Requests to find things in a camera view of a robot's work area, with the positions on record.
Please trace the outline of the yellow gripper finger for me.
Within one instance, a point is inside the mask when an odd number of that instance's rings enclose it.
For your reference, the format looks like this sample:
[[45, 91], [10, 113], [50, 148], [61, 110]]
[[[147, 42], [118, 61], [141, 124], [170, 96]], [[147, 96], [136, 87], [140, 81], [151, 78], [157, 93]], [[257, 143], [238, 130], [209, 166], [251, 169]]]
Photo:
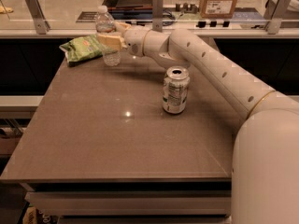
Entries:
[[126, 22], [115, 22], [116, 31], [124, 34], [127, 30], [131, 28], [131, 25]]
[[126, 48], [124, 38], [119, 32], [98, 33], [97, 39], [100, 43], [108, 46], [111, 49], [122, 50]]

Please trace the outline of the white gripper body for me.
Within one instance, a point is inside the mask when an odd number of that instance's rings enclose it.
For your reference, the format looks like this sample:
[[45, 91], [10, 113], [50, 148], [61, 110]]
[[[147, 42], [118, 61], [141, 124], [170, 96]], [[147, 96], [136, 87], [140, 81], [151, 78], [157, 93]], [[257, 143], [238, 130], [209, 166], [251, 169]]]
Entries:
[[124, 41], [131, 55], [138, 57], [149, 55], [145, 45], [146, 36], [149, 31], [150, 29], [144, 26], [133, 26], [125, 32]]

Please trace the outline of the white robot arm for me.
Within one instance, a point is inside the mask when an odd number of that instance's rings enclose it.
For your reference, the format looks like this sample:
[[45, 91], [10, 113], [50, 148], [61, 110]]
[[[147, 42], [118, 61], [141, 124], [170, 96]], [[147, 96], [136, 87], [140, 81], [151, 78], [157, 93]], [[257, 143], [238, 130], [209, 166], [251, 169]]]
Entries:
[[299, 224], [299, 102], [179, 27], [117, 23], [97, 39], [161, 67], [193, 66], [239, 117], [231, 161], [232, 224]]

